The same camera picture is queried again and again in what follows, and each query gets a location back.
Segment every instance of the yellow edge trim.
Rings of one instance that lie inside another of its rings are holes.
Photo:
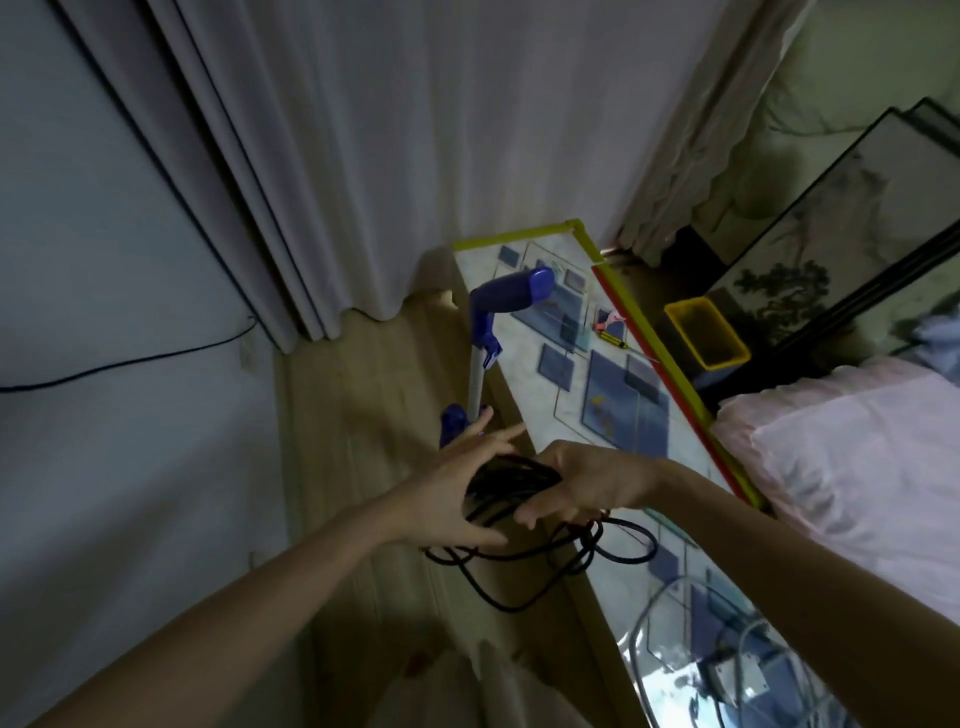
[[[587,234],[587,229],[584,227],[584,224],[577,218],[567,220],[566,224],[569,226],[570,232],[573,233],[573,236],[577,238],[577,242],[580,243],[580,247],[584,249],[584,253],[587,254],[587,257],[594,264],[603,263],[604,258],[602,255],[600,255],[600,251],[597,250],[597,247],[593,244],[593,240]]]
[[[710,411],[704,405],[704,401],[700,399],[700,395],[697,394],[697,391],[690,384],[689,379],[687,379],[686,376],[684,376],[684,373],[680,371],[680,368],[677,366],[677,362],[673,360],[673,356],[671,356],[670,352],[666,350],[666,347],[663,345],[663,342],[661,342],[660,337],[656,335],[653,327],[651,327],[650,323],[647,321],[646,316],[644,316],[640,311],[639,306],[634,303],[633,297],[627,291],[623,281],[620,280],[620,276],[618,276],[614,269],[611,268],[607,263],[594,265],[593,270],[596,271],[598,275],[603,276],[610,284],[611,288],[616,291],[617,298],[623,302],[624,307],[627,309],[625,313],[634,320],[637,328],[640,329],[640,333],[643,334],[643,337],[654,350],[657,360],[663,365],[663,368],[666,369],[667,373],[670,374],[671,378],[680,389],[681,395],[683,395],[684,399],[689,403],[690,409],[693,410],[693,416],[697,418],[697,422],[704,429],[704,432],[709,437],[713,446],[716,448],[717,454],[720,455],[727,467],[730,468],[733,477],[736,478],[737,483],[739,484],[740,488],[743,489],[743,492],[746,494],[747,498],[750,499],[751,504],[755,508],[760,508],[765,505],[766,499],[760,494],[754,484],[750,482],[750,478],[747,477],[747,474],[743,472],[743,467],[740,465],[740,463],[732,455],[730,455],[722,445],[720,445],[715,437],[713,437],[713,434],[710,432],[710,426],[713,424],[713,415],[710,414]]]
[[[679,308],[683,308],[685,303],[693,302],[704,302],[708,307],[713,309],[717,323],[720,325],[728,336],[736,343],[736,346],[743,352],[739,356],[735,356],[730,361],[725,361],[722,364],[713,364],[711,366],[707,365],[707,362],[704,361],[703,357],[700,355],[700,352],[697,351],[697,348],[693,346],[693,342],[690,341],[690,338],[686,335],[686,331],[680,325],[680,322],[677,321],[676,316],[674,316],[674,311],[677,311]],[[700,365],[701,369],[706,372],[715,372],[718,369],[726,369],[727,367],[735,367],[739,364],[750,361],[750,350],[740,341],[740,337],[736,335],[736,331],[733,330],[733,327],[730,325],[730,322],[727,321],[727,317],[720,313],[720,309],[716,307],[716,304],[711,301],[706,296],[697,296],[693,299],[686,299],[685,301],[676,301],[674,303],[668,303],[663,307],[663,312],[667,315],[667,318],[673,322],[673,328],[677,330],[677,333],[680,334],[681,338],[684,339],[686,347],[690,350],[690,353],[693,354],[693,358],[697,360],[697,364]]]
[[[488,237],[470,237],[466,240],[458,240],[455,242],[453,244],[453,250],[459,253],[460,251],[468,251],[474,248],[486,248],[488,245],[496,245],[497,243],[513,243],[528,237],[544,237],[545,235],[558,235],[563,232],[570,232],[569,223],[541,225],[539,228],[525,228],[521,231],[501,232],[499,235],[490,235]]]

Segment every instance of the red edge trim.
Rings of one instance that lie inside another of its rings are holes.
[[[610,282],[605,276],[601,275],[596,266],[592,267],[592,271],[596,279],[600,281],[600,286],[607,293],[607,297],[611,300],[611,303],[613,303],[613,305],[616,307],[616,310],[620,312],[620,315],[623,316],[624,321],[627,322],[627,327],[630,329],[630,333],[634,335],[634,338],[643,349],[643,352],[652,359],[650,362],[651,366],[653,366],[654,371],[657,372],[657,374],[663,380],[666,388],[670,391],[670,396],[673,397],[674,401],[684,413],[686,420],[690,423],[690,426],[693,427],[693,431],[697,433],[697,437],[700,438],[700,442],[703,443],[704,448],[707,449],[710,457],[713,458],[713,464],[716,465],[717,469],[720,471],[720,474],[724,476],[724,479],[727,481],[727,484],[730,486],[733,494],[753,508],[753,503],[747,497],[747,494],[743,492],[743,488],[740,487],[740,483],[737,481],[737,479],[733,477],[730,466],[728,466],[724,459],[720,457],[720,453],[717,452],[717,449],[707,434],[707,431],[693,414],[690,403],[681,393],[680,387],[677,386],[677,382],[674,381],[672,375],[666,369],[666,367],[660,364],[660,361],[657,359],[657,354],[654,352],[653,347],[650,346],[650,342],[647,341],[646,337],[640,333],[639,327],[636,325],[633,317],[627,313],[626,306],[623,304],[623,301],[620,300],[620,297],[617,295],[616,291],[613,290],[613,286],[610,285]]]

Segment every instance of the hand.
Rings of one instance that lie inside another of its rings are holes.
[[[527,528],[553,513],[563,521],[583,523],[598,519],[602,510],[638,508],[663,480],[661,461],[566,440],[551,443],[537,459],[563,481],[516,509],[514,519]]]
[[[481,435],[493,410],[440,451],[425,470],[414,473],[374,504],[383,508],[392,534],[415,546],[503,546],[507,537],[492,528],[467,522],[463,516],[467,486],[481,465],[495,455],[516,451],[510,441],[526,429],[507,427]]]

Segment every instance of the curtain fold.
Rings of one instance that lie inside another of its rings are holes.
[[[259,234],[231,197],[182,101],[149,16],[116,0],[61,0],[60,7],[263,327],[282,351],[291,351],[299,334],[285,286],[264,264]]]
[[[90,14],[83,0],[62,2]],[[320,338],[339,335],[345,309],[384,320],[418,288],[448,287],[449,244],[460,237],[579,217],[611,244],[726,5],[140,7],[156,20],[236,181],[263,241],[259,254],[276,267],[308,335]],[[84,39],[122,32],[118,21],[99,22],[81,30]],[[105,68],[125,62],[93,53]],[[150,93],[144,78],[120,95],[146,107],[137,96]],[[169,163],[187,175],[182,158]],[[186,185],[183,194],[192,194]],[[218,248],[232,245],[218,240]]]
[[[814,0],[738,0],[717,23],[617,235],[652,266],[709,196],[780,63],[784,37]]]

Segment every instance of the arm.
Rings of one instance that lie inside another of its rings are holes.
[[[461,504],[476,470],[513,451],[521,427],[479,437],[488,409],[437,460],[382,497],[338,515],[302,544],[205,599],[95,675],[35,728],[214,725],[378,546],[497,546]]]
[[[540,460],[564,481],[516,519],[654,508],[686,531],[864,726],[948,725],[960,627],[883,579],[668,460],[554,443]]]

